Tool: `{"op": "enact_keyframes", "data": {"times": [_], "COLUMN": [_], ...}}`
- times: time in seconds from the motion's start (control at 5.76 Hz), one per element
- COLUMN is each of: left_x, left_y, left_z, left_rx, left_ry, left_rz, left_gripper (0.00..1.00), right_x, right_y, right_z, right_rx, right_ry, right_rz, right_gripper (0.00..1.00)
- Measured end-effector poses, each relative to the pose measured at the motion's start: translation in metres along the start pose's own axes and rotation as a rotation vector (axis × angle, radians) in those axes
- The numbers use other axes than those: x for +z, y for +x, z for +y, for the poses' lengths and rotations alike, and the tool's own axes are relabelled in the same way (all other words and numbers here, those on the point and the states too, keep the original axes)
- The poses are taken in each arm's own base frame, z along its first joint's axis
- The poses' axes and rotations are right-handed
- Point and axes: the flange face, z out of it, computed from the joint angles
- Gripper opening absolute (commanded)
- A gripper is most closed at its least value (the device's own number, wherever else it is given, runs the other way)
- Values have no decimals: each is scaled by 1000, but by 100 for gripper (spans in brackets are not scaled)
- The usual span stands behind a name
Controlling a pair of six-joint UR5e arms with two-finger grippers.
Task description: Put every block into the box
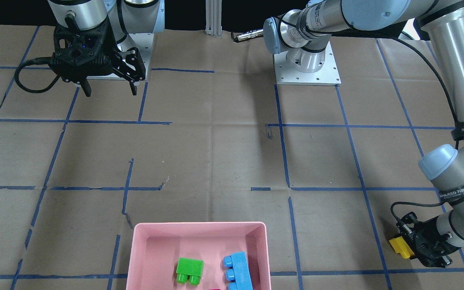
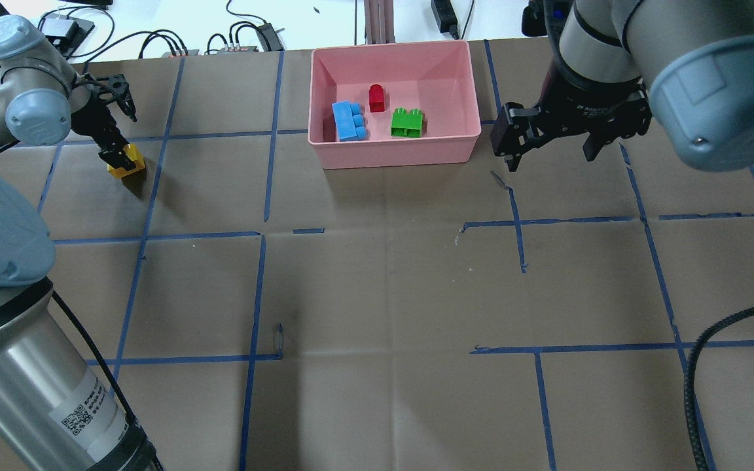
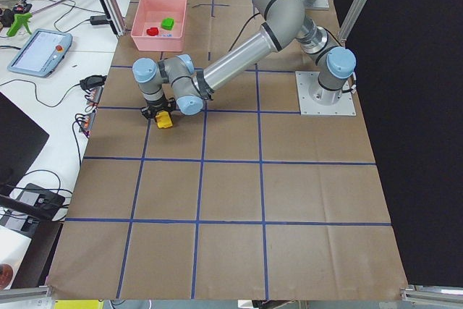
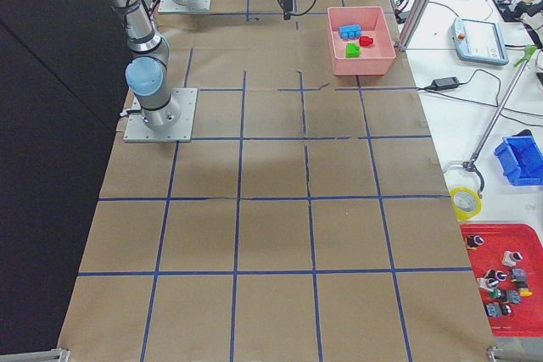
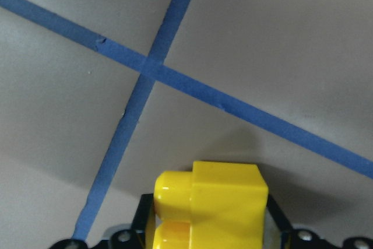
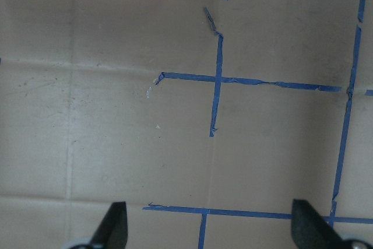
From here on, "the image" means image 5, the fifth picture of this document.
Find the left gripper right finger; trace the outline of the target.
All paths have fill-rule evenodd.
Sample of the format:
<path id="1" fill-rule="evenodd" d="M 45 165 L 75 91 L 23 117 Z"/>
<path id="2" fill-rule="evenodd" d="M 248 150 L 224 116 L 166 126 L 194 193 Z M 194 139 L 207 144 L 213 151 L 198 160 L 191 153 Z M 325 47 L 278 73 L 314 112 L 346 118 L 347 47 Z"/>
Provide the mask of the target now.
<path id="1" fill-rule="evenodd" d="M 293 227 L 272 195 L 268 195 L 265 213 L 265 237 L 288 237 Z"/>

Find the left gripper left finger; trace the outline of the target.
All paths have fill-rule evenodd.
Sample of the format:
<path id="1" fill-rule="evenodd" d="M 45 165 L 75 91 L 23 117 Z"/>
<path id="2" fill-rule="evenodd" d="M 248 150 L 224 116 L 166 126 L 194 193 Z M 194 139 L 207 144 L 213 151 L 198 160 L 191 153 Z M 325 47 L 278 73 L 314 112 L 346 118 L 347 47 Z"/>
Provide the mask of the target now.
<path id="1" fill-rule="evenodd" d="M 136 209 L 131 229 L 138 234 L 154 233 L 153 194 L 142 194 Z"/>

